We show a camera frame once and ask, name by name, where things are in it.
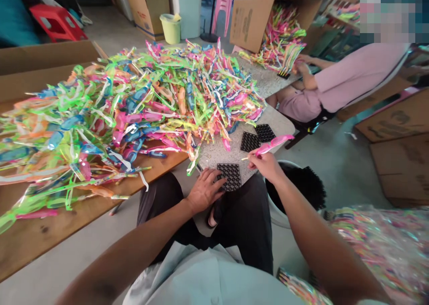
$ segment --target gray table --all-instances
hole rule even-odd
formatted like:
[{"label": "gray table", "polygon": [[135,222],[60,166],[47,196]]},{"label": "gray table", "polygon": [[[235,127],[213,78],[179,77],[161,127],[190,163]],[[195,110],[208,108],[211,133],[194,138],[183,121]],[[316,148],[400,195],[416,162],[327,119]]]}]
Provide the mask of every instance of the gray table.
[{"label": "gray table", "polygon": [[[291,74],[288,80],[285,80],[278,77],[274,71],[266,70],[259,65],[250,64],[248,61],[239,57],[238,54],[232,54],[232,56],[237,58],[240,66],[246,72],[250,72],[252,74],[252,79],[257,81],[259,94],[264,98],[267,98],[298,80],[298,77],[293,74]],[[276,136],[293,134],[295,132],[295,127],[292,122],[271,106],[268,106],[265,109],[256,124],[269,124]],[[201,146],[199,166],[202,169],[206,167],[216,169],[218,163],[238,164],[240,167],[241,184],[244,184],[256,172],[255,170],[249,170],[247,168],[247,160],[241,160],[247,156],[246,152],[240,150],[241,138],[245,131],[256,134],[255,128],[252,125],[240,123],[236,131],[230,134],[230,152],[225,150],[222,141],[218,136],[216,137],[216,142],[214,144],[203,144]],[[281,147],[282,145],[279,145],[271,152],[274,153]]]}]

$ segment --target yellow trash bin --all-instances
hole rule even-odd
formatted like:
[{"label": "yellow trash bin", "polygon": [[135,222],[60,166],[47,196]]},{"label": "yellow trash bin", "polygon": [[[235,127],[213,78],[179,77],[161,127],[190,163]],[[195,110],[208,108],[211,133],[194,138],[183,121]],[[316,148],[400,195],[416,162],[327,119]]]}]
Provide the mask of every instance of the yellow trash bin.
[{"label": "yellow trash bin", "polygon": [[180,42],[180,20],[175,20],[172,14],[161,14],[162,29],[164,30],[165,41],[169,44]]}]

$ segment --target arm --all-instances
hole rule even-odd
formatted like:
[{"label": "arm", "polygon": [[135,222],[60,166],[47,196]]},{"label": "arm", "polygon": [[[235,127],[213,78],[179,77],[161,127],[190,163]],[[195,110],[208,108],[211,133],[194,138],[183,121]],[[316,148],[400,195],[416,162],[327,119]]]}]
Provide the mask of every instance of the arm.
[{"label": "arm", "polygon": [[296,68],[303,76],[303,84],[306,90],[315,90],[317,89],[316,78],[311,73],[309,67],[304,63],[300,62],[296,64]]},{"label": "arm", "polygon": [[313,64],[322,70],[332,66],[333,64],[335,64],[335,62],[310,57],[309,55],[299,55],[298,60],[299,59],[304,60],[304,62],[307,64]]},{"label": "arm", "polygon": [[218,190],[226,179],[213,183],[219,174],[205,169],[186,199],[114,243],[68,286],[56,304],[112,304],[185,222],[220,198]]},{"label": "arm", "polygon": [[250,152],[249,161],[250,168],[258,168],[274,184],[299,250],[334,304],[363,299],[390,303],[377,279],[286,177],[274,155],[259,159]]},{"label": "arm", "polygon": [[333,64],[336,64],[335,62],[332,61],[327,61],[327,60],[323,60],[323,59],[319,59],[319,58],[311,58],[310,64],[313,64],[317,67],[319,67],[320,69],[326,69],[330,66],[332,66]]}]

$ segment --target bucket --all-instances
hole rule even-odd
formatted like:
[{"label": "bucket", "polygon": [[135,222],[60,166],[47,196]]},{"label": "bucket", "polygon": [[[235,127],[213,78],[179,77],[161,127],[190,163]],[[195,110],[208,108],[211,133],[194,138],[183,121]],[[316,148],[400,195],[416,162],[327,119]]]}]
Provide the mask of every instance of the bucket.
[{"label": "bucket", "polygon": [[[285,161],[285,160],[278,160],[278,163],[280,165],[280,167],[283,168],[290,168],[290,169],[294,169],[294,168],[300,168],[302,169],[301,166],[290,162],[290,161]],[[286,228],[286,229],[290,229],[290,224],[289,224],[289,219],[287,218],[287,215],[284,214],[278,207],[277,205],[274,203],[274,201],[271,199],[269,193],[268,194],[268,205],[269,205],[269,212],[271,215],[271,222],[274,225],[277,225],[279,227],[282,228]]]},{"label": "bucket", "polygon": [[174,21],[174,15],[161,14],[162,29],[164,30],[165,41],[169,44],[180,42],[180,20]]}]

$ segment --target pile of plastic toys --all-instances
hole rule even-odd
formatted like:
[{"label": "pile of plastic toys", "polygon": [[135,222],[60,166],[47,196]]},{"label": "pile of plastic toys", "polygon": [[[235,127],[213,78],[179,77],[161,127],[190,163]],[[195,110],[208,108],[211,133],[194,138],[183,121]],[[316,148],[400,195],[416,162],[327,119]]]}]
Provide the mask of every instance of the pile of plastic toys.
[{"label": "pile of plastic toys", "polygon": [[425,303],[429,290],[429,209],[362,206],[338,209],[331,218],[331,227],[351,245],[394,304]]},{"label": "pile of plastic toys", "polygon": [[340,19],[350,21],[353,23],[359,23],[361,20],[361,4],[355,4],[348,8],[341,8],[338,10],[338,16]]},{"label": "pile of plastic toys", "polygon": [[[83,68],[18,102],[0,119],[0,185],[30,182],[2,222],[92,195],[127,199],[104,184],[140,176],[137,154],[187,152],[191,175],[200,147],[219,134],[226,150],[238,122],[255,125],[266,103],[255,81],[217,46],[147,43]],[[147,148],[147,141],[162,146]],[[77,196],[74,189],[90,191]]]},{"label": "pile of plastic toys", "polygon": [[291,71],[295,60],[306,46],[301,42],[306,31],[300,28],[297,16],[296,7],[286,8],[282,4],[275,4],[269,15],[259,53],[249,55],[241,51],[240,56],[276,72]]}]

